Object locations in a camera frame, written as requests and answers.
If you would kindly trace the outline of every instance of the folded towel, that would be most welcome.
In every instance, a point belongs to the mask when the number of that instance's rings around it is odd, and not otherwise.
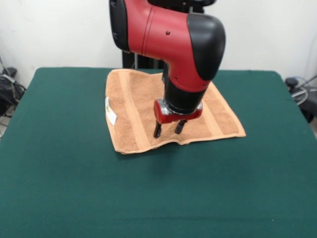
[[[148,74],[132,69],[110,72],[106,81],[106,97],[116,118],[106,116],[106,121],[117,152],[143,153],[171,142],[185,145],[246,136],[240,121],[211,83],[203,98],[202,116],[188,121],[180,135],[174,133],[177,122],[163,124],[160,138],[155,139],[153,104],[163,94],[162,73]]]

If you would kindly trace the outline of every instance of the white tag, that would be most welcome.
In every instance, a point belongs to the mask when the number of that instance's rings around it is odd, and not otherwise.
[[[109,119],[110,123],[114,125],[115,121],[117,120],[117,115],[114,113],[114,111],[110,107],[109,97],[106,97],[105,106],[106,106],[106,116]]]

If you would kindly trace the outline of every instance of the orange towel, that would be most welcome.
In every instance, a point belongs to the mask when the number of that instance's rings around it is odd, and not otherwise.
[[[203,98],[203,114],[187,122],[180,135],[177,122],[162,125],[161,137],[153,137],[156,119],[154,100],[162,98],[162,74],[147,74],[132,69],[116,69],[106,81],[106,97],[117,118],[113,125],[106,116],[114,149],[122,154],[143,153],[165,144],[244,137],[245,131],[213,83]]]

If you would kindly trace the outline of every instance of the cable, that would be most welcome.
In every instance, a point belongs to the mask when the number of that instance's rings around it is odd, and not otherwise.
[[[2,68],[3,68],[3,69],[8,73],[8,75],[11,77],[10,71],[9,71],[6,67],[4,67],[4,65],[3,65],[3,62],[2,62],[2,59],[1,59],[1,55],[0,55],[0,63],[1,63]]]
[[[303,78],[303,77],[300,77],[300,76],[293,76],[293,78],[301,79],[301,80],[305,81],[306,83],[308,82],[307,79],[305,79],[305,78]]]
[[[296,102],[297,105],[301,105],[308,98],[308,91],[305,88],[303,88],[303,87],[301,87],[300,89],[302,90],[301,92],[297,92],[297,93],[292,94],[292,97],[295,99],[295,101],[296,101],[296,97],[305,94],[305,96],[304,96],[304,98],[302,100],[300,100],[299,102]]]
[[[305,86],[306,84],[309,84],[310,82],[312,82],[312,81],[315,80],[315,79],[317,79],[317,75],[315,75],[315,76],[312,77],[310,80],[308,80],[307,82],[305,82],[305,83],[299,85],[299,86],[296,87],[296,88],[301,88],[301,87]]]

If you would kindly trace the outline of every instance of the green felt surface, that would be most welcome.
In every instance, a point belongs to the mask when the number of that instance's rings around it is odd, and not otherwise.
[[[247,137],[114,152],[110,69],[41,68],[0,142],[1,238],[306,238],[317,142],[274,72],[215,84]]]

